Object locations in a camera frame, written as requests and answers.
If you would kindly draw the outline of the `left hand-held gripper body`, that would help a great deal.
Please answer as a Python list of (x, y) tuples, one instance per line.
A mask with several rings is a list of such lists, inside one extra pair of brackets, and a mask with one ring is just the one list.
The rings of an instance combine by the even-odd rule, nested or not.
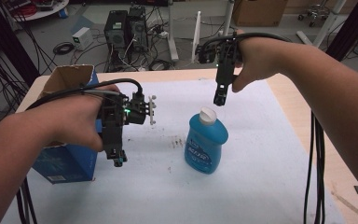
[(99, 112), (102, 122), (103, 150), (119, 152), (122, 149), (122, 129), (125, 125), (149, 123), (154, 125), (154, 109), (157, 107), (156, 95), (147, 98), (142, 93), (134, 92), (132, 98), (123, 93), (105, 93)]

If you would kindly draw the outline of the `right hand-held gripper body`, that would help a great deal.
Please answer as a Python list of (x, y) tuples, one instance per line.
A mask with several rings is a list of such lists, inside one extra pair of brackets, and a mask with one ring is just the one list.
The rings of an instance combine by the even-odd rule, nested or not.
[(227, 88), (236, 78), (235, 63), (241, 58), (236, 37), (217, 37), (197, 46), (200, 63), (216, 62), (215, 81), (218, 88)]

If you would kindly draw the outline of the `blue cardboard box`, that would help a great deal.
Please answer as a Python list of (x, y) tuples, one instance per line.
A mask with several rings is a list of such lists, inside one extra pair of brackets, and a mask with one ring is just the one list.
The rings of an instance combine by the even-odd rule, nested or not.
[[(38, 99), (99, 82), (93, 65), (74, 64), (56, 67)], [(64, 144), (44, 147), (33, 168), (52, 184), (90, 181), (93, 178), (97, 152), (87, 147)]]

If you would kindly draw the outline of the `blue bottle with white cap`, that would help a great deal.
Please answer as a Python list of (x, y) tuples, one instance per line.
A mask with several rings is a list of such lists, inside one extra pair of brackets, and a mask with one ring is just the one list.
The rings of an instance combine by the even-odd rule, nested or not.
[(222, 145), (228, 140), (228, 131), (209, 107), (203, 107), (189, 121), (185, 146), (185, 160), (193, 169), (212, 174), (221, 160)]

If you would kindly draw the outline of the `person's right hand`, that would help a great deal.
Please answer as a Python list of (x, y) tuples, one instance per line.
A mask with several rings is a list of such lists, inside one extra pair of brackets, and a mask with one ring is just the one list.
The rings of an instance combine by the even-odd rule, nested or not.
[(232, 91), (242, 91), (250, 83), (272, 77), (285, 70), (284, 53), (287, 42), (267, 38), (250, 37), (239, 43), (241, 71), (232, 83)]

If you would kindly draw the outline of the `person's left hand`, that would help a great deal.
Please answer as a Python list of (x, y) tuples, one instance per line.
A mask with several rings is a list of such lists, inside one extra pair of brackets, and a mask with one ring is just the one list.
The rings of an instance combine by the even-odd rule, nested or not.
[(74, 144), (101, 152), (103, 140), (97, 134), (95, 120), (105, 91), (119, 92), (119, 89), (112, 84), (91, 93), (75, 94), (42, 105), (42, 111), (49, 115), (47, 123), (42, 125), (46, 137), (44, 145)]

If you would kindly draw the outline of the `white upright panel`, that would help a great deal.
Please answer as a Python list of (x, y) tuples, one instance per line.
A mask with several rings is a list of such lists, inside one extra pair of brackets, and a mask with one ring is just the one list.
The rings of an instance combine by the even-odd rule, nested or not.
[(194, 63), (196, 61), (196, 50), (197, 46), (200, 42), (200, 17), (201, 11), (197, 12), (194, 35), (193, 35), (193, 42), (192, 42), (192, 51), (191, 51), (191, 62)]

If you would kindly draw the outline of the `brown cardboard box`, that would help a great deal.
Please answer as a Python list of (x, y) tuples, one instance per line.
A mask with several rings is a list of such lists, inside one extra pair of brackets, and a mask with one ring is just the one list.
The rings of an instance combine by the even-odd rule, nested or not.
[(235, 0), (232, 19), (241, 27), (276, 27), (288, 0)]

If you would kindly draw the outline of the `white table mat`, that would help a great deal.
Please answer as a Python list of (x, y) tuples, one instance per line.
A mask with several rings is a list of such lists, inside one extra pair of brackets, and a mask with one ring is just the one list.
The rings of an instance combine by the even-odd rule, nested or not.
[(123, 131), (128, 160), (116, 168), (99, 154), (88, 182), (28, 181), (38, 224), (301, 224), (315, 216), (315, 173), (269, 85), (231, 93), (217, 117), (228, 130), (217, 170), (184, 159), (190, 118), (212, 106), (215, 83), (146, 82), (156, 124)]

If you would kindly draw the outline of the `small white box device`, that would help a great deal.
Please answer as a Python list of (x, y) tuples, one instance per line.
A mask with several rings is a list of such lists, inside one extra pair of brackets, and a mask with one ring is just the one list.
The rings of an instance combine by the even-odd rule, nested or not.
[(85, 50), (93, 43), (93, 37), (89, 27), (82, 27), (72, 35), (72, 38), (78, 50)]

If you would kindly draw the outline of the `black computer tower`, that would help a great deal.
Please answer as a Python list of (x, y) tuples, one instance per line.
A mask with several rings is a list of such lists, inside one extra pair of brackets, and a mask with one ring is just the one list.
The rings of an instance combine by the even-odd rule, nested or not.
[(130, 7), (128, 20), (131, 28), (131, 45), (135, 52), (148, 52), (148, 36), (146, 31), (145, 7)]
[(111, 10), (104, 26), (109, 48), (124, 49), (128, 45), (127, 10)]

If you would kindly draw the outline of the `blue flat board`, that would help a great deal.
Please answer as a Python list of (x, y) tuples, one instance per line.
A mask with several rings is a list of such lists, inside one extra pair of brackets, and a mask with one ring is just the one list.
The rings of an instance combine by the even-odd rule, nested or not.
[(75, 15), (72, 17), (72, 19), (75, 22), (73, 24), (72, 28), (70, 29), (70, 33), (72, 35), (74, 35), (76, 32), (78, 32), (83, 27), (91, 28), (94, 25), (94, 23), (92, 21), (90, 21), (83, 15)]

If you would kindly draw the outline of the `office chair base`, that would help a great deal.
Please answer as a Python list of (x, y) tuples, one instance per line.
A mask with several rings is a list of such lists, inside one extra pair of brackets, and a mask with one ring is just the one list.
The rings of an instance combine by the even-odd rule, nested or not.
[(318, 19), (320, 19), (321, 21), (325, 21), (330, 14), (330, 8), (326, 5), (327, 1), (328, 0), (323, 0), (318, 4), (310, 5), (307, 8), (306, 13), (299, 14), (297, 16), (297, 19), (299, 21), (303, 21), (306, 18), (309, 18), (310, 19), (309, 27), (314, 27)]

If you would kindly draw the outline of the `white slanted desk leg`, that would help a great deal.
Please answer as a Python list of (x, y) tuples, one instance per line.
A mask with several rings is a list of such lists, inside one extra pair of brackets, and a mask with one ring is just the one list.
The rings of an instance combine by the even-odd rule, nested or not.
[(333, 25), (336, 22), (339, 12), (344, 7), (347, 0), (337, 0), (332, 8), (330, 8), (330, 14), (328, 18), (324, 21), (324, 24), (318, 34), (316, 35), (313, 41), (310, 41), (309, 38), (302, 32), (297, 31), (296, 36), (306, 45), (312, 45), (319, 48), (324, 40), (324, 38), (333, 31)]

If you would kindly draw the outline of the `white round table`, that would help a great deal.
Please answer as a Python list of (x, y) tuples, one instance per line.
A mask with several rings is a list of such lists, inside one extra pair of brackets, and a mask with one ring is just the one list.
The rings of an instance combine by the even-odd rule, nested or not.
[(31, 3), (14, 10), (14, 21), (33, 21), (56, 14), (64, 19), (68, 17), (66, 7), (69, 0), (30, 0)]

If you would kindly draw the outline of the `black frame post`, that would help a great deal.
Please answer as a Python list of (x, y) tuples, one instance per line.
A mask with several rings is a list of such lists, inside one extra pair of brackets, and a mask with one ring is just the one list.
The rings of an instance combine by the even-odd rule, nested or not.
[(40, 76), (30, 56), (12, 31), (0, 10), (0, 48), (16, 68), (23, 81), (31, 87)]
[(337, 61), (342, 61), (358, 39), (358, 3), (351, 11), (326, 53)]

